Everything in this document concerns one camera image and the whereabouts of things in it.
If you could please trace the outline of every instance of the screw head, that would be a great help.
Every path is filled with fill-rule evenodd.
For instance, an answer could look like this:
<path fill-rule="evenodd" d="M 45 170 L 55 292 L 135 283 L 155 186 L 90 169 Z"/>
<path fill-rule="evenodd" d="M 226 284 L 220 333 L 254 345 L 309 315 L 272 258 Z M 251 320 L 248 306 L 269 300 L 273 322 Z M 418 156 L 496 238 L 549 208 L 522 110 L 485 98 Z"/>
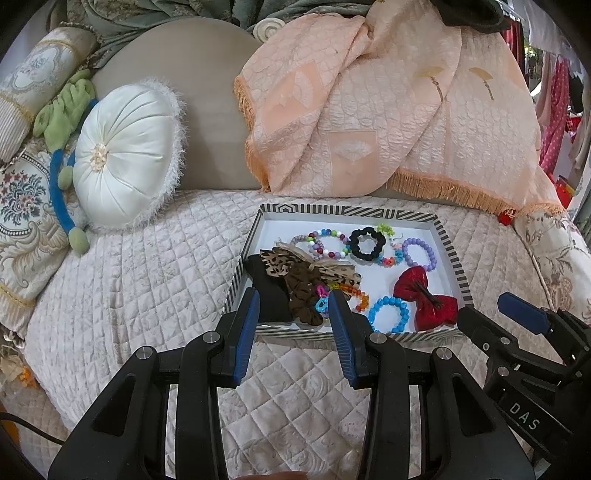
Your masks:
<path fill-rule="evenodd" d="M 444 346 L 441 346 L 437 349 L 437 356 L 441 360 L 449 360 L 453 356 L 453 353 L 449 348 L 445 348 Z"/>
<path fill-rule="evenodd" d="M 222 336 L 215 330 L 209 330 L 203 334 L 203 341 L 205 343 L 216 343 Z"/>
<path fill-rule="evenodd" d="M 138 351 L 135 353 L 135 356 L 140 360 L 146 360 L 150 358 L 154 353 L 154 349 L 150 346 L 141 346 L 138 348 Z"/>
<path fill-rule="evenodd" d="M 373 343 L 385 343 L 388 340 L 388 337 L 384 333 L 381 332 L 374 332 L 369 334 L 369 340 Z"/>

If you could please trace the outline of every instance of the pink polka dot clothing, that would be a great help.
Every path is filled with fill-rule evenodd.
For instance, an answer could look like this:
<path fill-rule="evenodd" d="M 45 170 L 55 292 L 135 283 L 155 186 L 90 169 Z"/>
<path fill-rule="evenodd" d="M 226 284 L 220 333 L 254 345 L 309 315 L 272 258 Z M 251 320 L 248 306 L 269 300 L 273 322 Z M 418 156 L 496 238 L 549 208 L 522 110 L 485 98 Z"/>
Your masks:
<path fill-rule="evenodd" d="M 544 130 L 540 153 L 540 167 L 547 174 L 552 174 L 556 167 L 566 126 L 567 107 L 570 102 L 568 60 L 559 58 L 556 61 L 551 96 L 550 123 Z"/>

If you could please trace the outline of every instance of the blue beaded bracelet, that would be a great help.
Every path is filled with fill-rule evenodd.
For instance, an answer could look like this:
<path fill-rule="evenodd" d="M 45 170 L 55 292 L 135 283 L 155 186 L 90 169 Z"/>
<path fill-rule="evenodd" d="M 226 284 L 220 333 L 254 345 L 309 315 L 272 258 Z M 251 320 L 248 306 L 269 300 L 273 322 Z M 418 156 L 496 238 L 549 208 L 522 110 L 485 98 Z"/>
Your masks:
<path fill-rule="evenodd" d="M 390 330 L 390 333 L 402 333 L 410 320 L 410 315 L 408 314 L 406 302 L 398 297 L 384 297 L 383 299 L 379 299 L 374 306 L 371 307 L 368 313 L 368 320 L 372 328 L 374 327 L 375 315 L 383 305 L 391 305 L 400 309 L 400 322 Z"/>

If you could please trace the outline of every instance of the satin pillow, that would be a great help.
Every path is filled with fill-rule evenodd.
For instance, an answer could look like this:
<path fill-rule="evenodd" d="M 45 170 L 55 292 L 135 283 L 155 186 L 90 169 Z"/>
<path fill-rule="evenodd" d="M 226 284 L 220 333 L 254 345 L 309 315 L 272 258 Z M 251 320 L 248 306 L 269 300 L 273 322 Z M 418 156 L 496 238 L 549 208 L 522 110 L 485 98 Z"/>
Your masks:
<path fill-rule="evenodd" d="M 181 105 L 155 81 L 124 85 L 85 120 L 76 146 L 74 188 L 99 231 L 149 221 L 178 185 L 182 165 Z"/>

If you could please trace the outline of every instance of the purple beaded bracelet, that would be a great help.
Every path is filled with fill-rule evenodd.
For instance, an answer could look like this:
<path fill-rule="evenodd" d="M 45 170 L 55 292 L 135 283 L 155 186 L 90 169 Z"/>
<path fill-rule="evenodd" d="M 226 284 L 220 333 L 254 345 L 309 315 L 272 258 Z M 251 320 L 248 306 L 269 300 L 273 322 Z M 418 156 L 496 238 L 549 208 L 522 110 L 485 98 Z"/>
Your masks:
<path fill-rule="evenodd" d="M 427 254 L 429 255 L 429 261 L 430 261 L 429 265 L 423 265 L 423 268 L 428 272 L 432 272 L 433 270 L 435 270 L 435 267 L 437 266 L 437 260 L 435 259 L 435 252 L 433 251 L 431 246 L 429 246 L 429 244 L 425 240 L 421 240 L 420 238 L 407 238 L 402 243 L 402 254 L 404 255 L 404 259 L 406 260 L 407 265 L 409 267 L 416 267 L 418 265 L 418 263 L 414 262 L 413 259 L 408 254 L 408 246 L 409 245 L 418 245 L 420 247 L 423 247 L 425 249 L 425 251 L 427 252 Z"/>

